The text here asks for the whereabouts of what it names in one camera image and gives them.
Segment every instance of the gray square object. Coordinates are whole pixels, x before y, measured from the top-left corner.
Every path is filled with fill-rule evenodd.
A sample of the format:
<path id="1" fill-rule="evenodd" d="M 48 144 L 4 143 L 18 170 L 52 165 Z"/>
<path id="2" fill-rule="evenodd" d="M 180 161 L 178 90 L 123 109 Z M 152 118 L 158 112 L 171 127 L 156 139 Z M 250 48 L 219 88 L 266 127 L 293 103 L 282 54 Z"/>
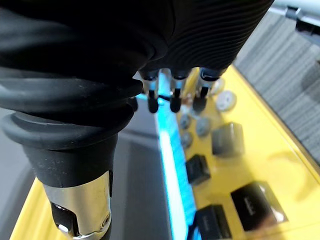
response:
<path id="1" fill-rule="evenodd" d="M 242 126 L 235 122 L 223 125 L 211 133 L 212 154 L 219 157 L 234 157 L 245 151 Z"/>

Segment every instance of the white round object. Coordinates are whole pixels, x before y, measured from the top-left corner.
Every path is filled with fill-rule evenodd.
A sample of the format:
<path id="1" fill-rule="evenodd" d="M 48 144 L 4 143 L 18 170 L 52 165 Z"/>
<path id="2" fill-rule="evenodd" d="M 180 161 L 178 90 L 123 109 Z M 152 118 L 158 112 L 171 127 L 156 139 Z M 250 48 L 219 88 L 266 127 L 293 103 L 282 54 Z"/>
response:
<path id="1" fill-rule="evenodd" d="M 224 86 L 225 86 L 225 80 L 223 80 L 222 78 L 219 78 L 217 81 L 214 82 L 211 88 L 211 94 L 216 95 L 220 93 L 224 89 Z"/>
<path id="2" fill-rule="evenodd" d="M 232 91 L 221 92 L 215 102 L 216 108 L 220 112 L 225 112 L 232 109 L 236 105 L 237 97 Z"/>

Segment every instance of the round gray object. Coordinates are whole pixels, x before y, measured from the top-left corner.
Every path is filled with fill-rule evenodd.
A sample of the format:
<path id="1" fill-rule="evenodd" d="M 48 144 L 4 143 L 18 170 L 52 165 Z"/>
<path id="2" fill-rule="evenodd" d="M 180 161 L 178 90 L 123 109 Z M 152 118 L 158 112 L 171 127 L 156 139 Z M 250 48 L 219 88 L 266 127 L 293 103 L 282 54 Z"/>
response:
<path id="1" fill-rule="evenodd" d="M 193 142 L 193 137 L 190 132 L 185 132 L 181 135 L 181 144 L 184 149 L 189 148 L 192 142 Z"/>
<path id="2" fill-rule="evenodd" d="M 189 128 L 191 124 L 191 118 L 188 114 L 183 114 L 180 118 L 180 127 L 182 129 L 187 129 Z"/>
<path id="3" fill-rule="evenodd" d="M 200 118 L 196 122 L 195 131 L 199 137 L 204 137 L 208 135 L 211 129 L 211 123 L 208 118 Z"/>

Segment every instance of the gray carpet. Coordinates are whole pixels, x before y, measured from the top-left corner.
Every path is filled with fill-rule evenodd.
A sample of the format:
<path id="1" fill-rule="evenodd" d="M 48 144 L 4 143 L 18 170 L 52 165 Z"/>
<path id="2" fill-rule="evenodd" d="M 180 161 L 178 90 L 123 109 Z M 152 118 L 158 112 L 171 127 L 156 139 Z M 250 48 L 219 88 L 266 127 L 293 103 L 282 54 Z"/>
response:
<path id="1" fill-rule="evenodd" d="M 320 164 L 320 47 L 268 12 L 234 64 Z"/>

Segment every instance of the black cable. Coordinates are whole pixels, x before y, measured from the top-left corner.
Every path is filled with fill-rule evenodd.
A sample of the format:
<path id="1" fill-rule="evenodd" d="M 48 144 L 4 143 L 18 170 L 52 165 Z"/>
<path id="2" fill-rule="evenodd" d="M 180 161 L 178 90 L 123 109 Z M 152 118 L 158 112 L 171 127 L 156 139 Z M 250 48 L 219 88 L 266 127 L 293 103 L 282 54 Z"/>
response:
<path id="1" fill-rule="evenodd" d="M 197 220 L 196 220 L 196 215 L 194 215 L 192 224 L 188 226 L 188 234 L 186 236 L 186 240 L 193 240 L 196 228 L 197 228 Z"/>

